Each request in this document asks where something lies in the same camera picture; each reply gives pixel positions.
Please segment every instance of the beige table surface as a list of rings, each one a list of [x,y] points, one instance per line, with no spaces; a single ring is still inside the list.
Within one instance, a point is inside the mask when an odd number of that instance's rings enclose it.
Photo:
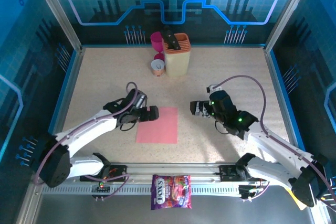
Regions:
[[[113,100],[126,96],[129,81],[148,95],[148,105],[179,109],[178,144],[138,144],[137,126],[128,132],[115,129],[81,149],[81,154],[100,152],[111,162],[123,163],[208,163],[236,162],[246,152],[266,160],[253,143],[231,135],[221,135],[214,120],[192,116],[190,101],[208,100],[206,87],[236,75],[258,79],[266,91],[264,123],[288,140],[279,104],[261,48],[194,47],[188,73],[184,77],[155,77],[150,62],[152,48],[87,48],[71,98],[64,130],[98,113]],[[240,110],[260,117],[263,97],[248,79],[236,79],[223,87]]]

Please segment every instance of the colorful packaging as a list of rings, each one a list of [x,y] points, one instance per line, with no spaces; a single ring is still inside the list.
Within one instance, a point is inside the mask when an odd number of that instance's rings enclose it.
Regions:
[[[151,209],[157,210],[172,207],[191,209],[190,175],[153,175]]]

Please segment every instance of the blue glass wall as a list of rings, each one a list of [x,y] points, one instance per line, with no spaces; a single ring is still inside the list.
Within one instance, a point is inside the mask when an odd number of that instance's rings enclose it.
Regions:
[[[30,181],[28,142],[49,128],[72,47],[45,0],[0,0],[0,223]]]
[[[264,44],[287,0],[60,1],[83,44],[144,44],[164,25],[193,43]]]
[[[336,0],[301,0],[274,53],[306,150],[336,175],[335,38]]]

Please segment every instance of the robotic arm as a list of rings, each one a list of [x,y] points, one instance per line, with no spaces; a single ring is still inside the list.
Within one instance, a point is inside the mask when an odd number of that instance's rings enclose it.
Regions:
[[[298,149],[268,130],[249,112],[237,110],[230,96],[220,86],[211,85],[207,92],[208,101],[190,103],[193,115],[214,118],[229,134],[255,143],[278,162],[267,162],[254,154],[246,153],[236,163],[236,174],[243,180],[260,178],[272,185],[289,188],[299,201],[309,207],[315,206],[317,200],[326,193],[327,187],[305,160],[314,164],[325,178],[330,179],[332,176],[327,158],[323,155],[314,157]]]
[[[47,161],[42,164],[39,177],[49,186],[56,187],[64,180],[82,175],[98,175],[103,177],[109,172],[110,162],[99,153],[81,157],[74,155],[85,145],[100,135],[120,128],[124,124],[153,121],[159,118],[156,106],[146,107],[147,96],[140,90],[132,89],[126,98],[107,103],[95,116],[82,124],[52,136],[42,135],[38,138],[29,166],[35,172],[41,166],[46,155]]]

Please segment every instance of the candy bag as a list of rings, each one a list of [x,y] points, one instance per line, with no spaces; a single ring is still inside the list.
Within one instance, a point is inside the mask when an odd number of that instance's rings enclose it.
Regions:
[[[151,209],[157,210],[173,207],[191,209],[190,175],[153,175]]]

